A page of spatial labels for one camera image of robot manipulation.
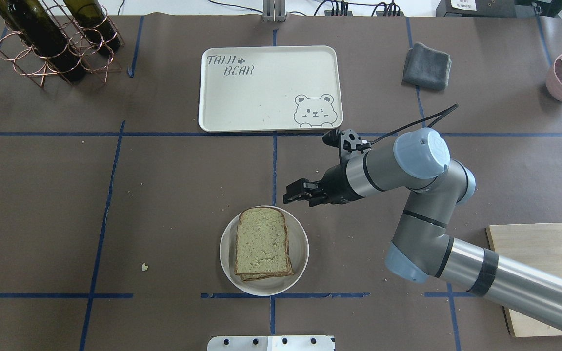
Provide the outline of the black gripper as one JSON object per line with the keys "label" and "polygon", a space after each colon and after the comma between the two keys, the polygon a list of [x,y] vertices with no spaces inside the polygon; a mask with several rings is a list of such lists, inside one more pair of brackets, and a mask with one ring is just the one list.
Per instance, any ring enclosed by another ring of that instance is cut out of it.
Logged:
{"label": "black gripper", "polygon": [[346,177],[346,169],[341,165],[328,169],[321,180],[315,183],[306,178],[300,178],[289,184],[286,190],[287,193],[283,194],[284,204],[307,201],[309,204],[313,203],[313,206],[343,205],[364,198],[350,186]]}

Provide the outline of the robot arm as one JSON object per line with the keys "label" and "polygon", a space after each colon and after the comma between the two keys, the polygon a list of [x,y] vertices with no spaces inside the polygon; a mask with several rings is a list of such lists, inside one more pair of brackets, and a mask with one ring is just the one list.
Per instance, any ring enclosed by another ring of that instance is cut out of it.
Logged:
{"label": "robot arm", "polygon": [[562,331],[562,278],[496,253],[486,225],[562,221],[562,137],[455,137],[423,128],[379,143],[342,134],[341,164],[287,187],[285,203],[335,204],[408,192],[386,256],[412,282],[430,277]]}

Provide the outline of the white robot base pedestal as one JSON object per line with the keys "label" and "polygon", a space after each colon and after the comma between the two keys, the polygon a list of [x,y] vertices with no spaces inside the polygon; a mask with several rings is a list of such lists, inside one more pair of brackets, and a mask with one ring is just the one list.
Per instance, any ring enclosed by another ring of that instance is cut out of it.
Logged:
{"label": "white robot base pedestal", "polygon": [[329,335],[246,335],[212,337],[208,351],[335,351]]}

